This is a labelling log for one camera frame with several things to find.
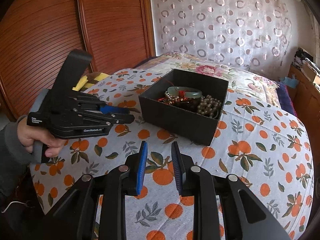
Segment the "metal screw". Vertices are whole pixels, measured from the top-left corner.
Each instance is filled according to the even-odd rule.
[[[234,175],[234,174],[231,174],[231,175],[228,176],[228,179],[230,181],[236,182],[238,180],[238,177],[236,175]]]
[[[200,172],[201,171],[201,168],[199,166],[192,166],[191,167],[191,171],[193,172]]]
[[[89,181],[91,179],[91,175],[90,174],[84,174],[81,177],[82,181]]]
[[[119,171],[121,171],[121,172],[125,172],[125,171],[127,171],[129,169],[129,167],[127,166],[127,165],[121,165],[120,167],[119,167]]]

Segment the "black box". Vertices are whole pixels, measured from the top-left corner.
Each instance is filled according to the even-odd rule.
[[[184,136],[196,143],[209,146],[221,116],[217,119],[202,116],[175,106],[158,102],[171,84],[190,87],[202,91],[202,95],[211,95],[223,105],[227,95],[228,81],[185,70],[173,69],[146,91],[139,95],[143,119],[169,132]]]

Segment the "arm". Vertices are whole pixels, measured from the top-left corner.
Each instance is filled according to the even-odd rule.
[[[15,123],[9,123],[0,131],[0,205],[18,185],[34,158],[30,154],[33,142],[42,141],[49,146],[45,155],[57,156],[65,140],[56,139],[48,130],[27,125],[27,118],[21,117]]]

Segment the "floral bedspread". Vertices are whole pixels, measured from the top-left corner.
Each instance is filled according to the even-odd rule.
[[[34,186],[47,213],[85,173],[107,174],[148,143],[148,164],[141,195],[126,197],[128,239],[192,239],[193,197],[179,197],[171,162],[171,142],[211,174],[234,173],[298,239],[308,222],[313,196],[313,164],[308,135],[293,115],[249,94],[229,89],[223,113],[209,147],[193,143],[144,122],[138,95],[164,73],[125,69],[90,88],[88,93],[135,116],[128,125],[114,125],[105,137],[74,139],[59,157],[31,166]],[[224,239],[219,206],[220,233]],[[98,234],[100,209],[95,228]]]
[[[168,72],[172,68],[193,71],[228,80],[230,89],[240,93],[247,93],[257,99],[281,108],[276,93],[276,88],[278,88],[276,82],[241,68],[221,65],[210,59],[197,58],[187,53],[168,52],[138,67],[138,69],[149,69],[161,72]]]

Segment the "wardrobe door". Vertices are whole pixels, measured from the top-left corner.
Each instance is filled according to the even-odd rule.
[[[28,113],[68,53],[84,49],[76,0],[14,0],[0,22],[0,85],[9,117]]]
[[[95,71],[114,73],[150,56],[142,0],[79,0],[79,7]]]

